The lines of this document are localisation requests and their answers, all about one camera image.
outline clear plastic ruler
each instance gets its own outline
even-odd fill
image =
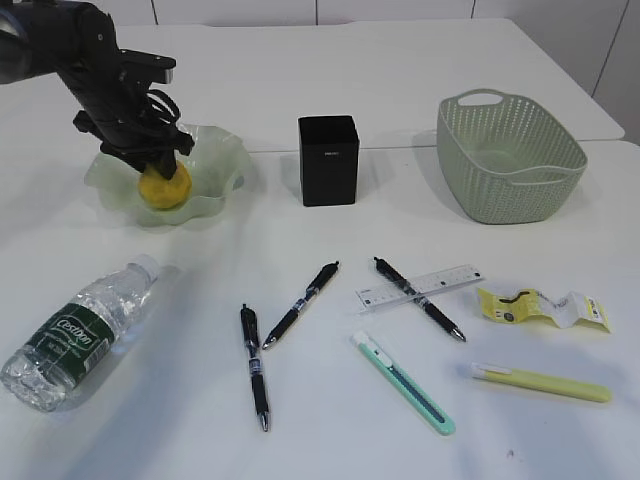
[[[473,265],[461,265],[459,267],[429,273],[417,278],[409,278],[409,283],[418,292],[416,295],[407,295],[393,283],[380,285],[379,287],[366,288],[356,292],[366,312],[382,307],[391,307],[410,302],[422,295],[434,295],[454,288],[460,288],[471,283],[484,280],[480,271]]]

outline pen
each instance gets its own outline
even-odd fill
[[[291,307],[291,310],[289,310],[287,314],[282,318],[282,320],[280,320],[280,322],[275,326],[275,328],[271,330],[271,332],[269,333],[269,336],[267,336],[267,339],[264,341],[264,344],[262,345],[263,349],[268,350],[273,346],[274,343],[276,343],[278,340],[280,340],[280,338],[282,338],[282,336],[285,334],[287,329],[293,324],[293,322],[296,321],[296,319],[300,315],[300,312],[302,311],[304,306],[307,303],[309,303],[309,300],[311,300],[315,295],[317,295],[318,292],[322,289],[322,287],[324,287],[327,284],[327,282],[331,279],[331,277],[333,277],[336,274],[336,272],[338,271],[339,263],[340,262],[329,263],[324,267],[322,267],[322,270],[320,270],[320,273],[316,276],[316,278],[313,279],[313,281],[307,287],[305,296],[299,299],[293,305],[293,307]]]
[[[407,295],[418,295],[418,292],[411,286],[411,283],[400,275],[391,265],[389,265],[382,258],[374,257],[376,262],[376,270],[381,273],[386,279],[393,282],[396,287],[402,290]],[[440,325],[445,332],[451,335],[456,340],[461,342],[466,342],[467,339],[462,333],[462,331],[458,328],[458,326],[453,323],[449,318],[442,313],[438,307],[436,307],[433,303],[429,301],[429,299],[424,295],[419,295],[413,299],[413,303],[418,305],[424,312],[429,315],[432,319],[436,321],[438,325]]]
[[[269,431],[269,403],[262,376],[262,361],[260,360],[260,340],[258,339],[258,319],[256,313],[242,305],[240,310],[240,322],[244,336],[244,346],[249,354],[249,373],[251,375],[251,390],[253,390],[253,402],[256,406],[256,415],[262,426],[262,430]]]

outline basket handle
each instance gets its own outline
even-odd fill
[[[513,180],[511,180],[509,178],[509,176],[518,176],[518,175],[522,175],[523,173],[529,173],[529,172],[548,172],[548,173],[558,173],[561,175],[564,175],[563,178],[559,178],[557,180],[550,180],[548,182],[515,182]],[[514,173],[510,173],[510,174],[506,174],[504,176],[504,179],[507,183],[509,183],[510,185],[513,185],[514,187],[529,187],[529,186],[536,186],[536,185],[554,185],[556,183],[562,183],[564,181],[567,180],[567,178],[569,177],[569,175],[576,173],[575,170],[571,169],[571,168],[565,168],[565,167],[555,167],[552,165],[542,165],[539,167],[531,167],[531,168],[525,168],[524,170],[520,170],[518,172],[514,172]]]
[[[496,97],[500,97],[500,101],[493,105],[499,105],[500,103],[504,102],[506,97],[509,96],[506,93],[501,92],[500,90],[494,90],[493,88],[476,88],[474,90],[469,90],[468,92],[464,92],[464,93],[461,93],[460,95],[453,97],[453,100],[455,100],[456,103],[460,105],[460,100],[466,97],[471,97],[473,95],[495,95]]]

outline white wall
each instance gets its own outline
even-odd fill
[[[594,98],[640,145],[640,0],[631,0]]]
[[[315,25],[315,0],[154,0],[160,25]]]
[[[111,14],[116,25],[154,25],[151,0],[88,0]]]
[[[477,0],[474,16],[514,20],[593,94],[626,1]]]
[[[473,0],[318,0],[318,23],[470,18],[472,7]]]

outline white table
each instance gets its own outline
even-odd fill
[[[121,27],[118,41],[123,48],[175,57],[174,82],[166,91],[184,121],[225,128],[249,151],[297,150],[297,118],[329,114],[352,115],[364,148],[435,145],[440,101],[478,87],[537,100],[578,140],[624,135],[504,19]],[[40,132],[51,123],[70,124],[78,107],[55,77],[0,89],[1,117],[24,109]]]
[[[3,478],[636,478],[639,147],[584,143],[590,164],[577,190],[537,224],[469,220],[435,149],[422,148],[362,152],[356,205],[313,209],[300,202],[296,154],[255,155],[246,186],[217,218],[143,230],[102,211],[82,186],[95,145],[65,135],[50,150],[37,141],[3,147],[0,358],[77,289],[141,251],[183,277],[173,307],[136,329],[127,355],[98,367],[76,408],[43,415],[0,389]],[[468,344],[411,305],[360,316],[354,291],[381,281],[374,255],[407,276],[473,263],[493,281],[551,297],[590,294],[607,308],[613,334],[494,324],[478,312],[473,288],[435,298]],[[337,259],[339,274],[264,355],[273,412],[264,434],[240,306],[256,310],[264,337]],[[436,434],[350,345],[359,328],[451,415],[455,435]],[[614,400],[484,384],[465,376],[471,361],[601,383]]]

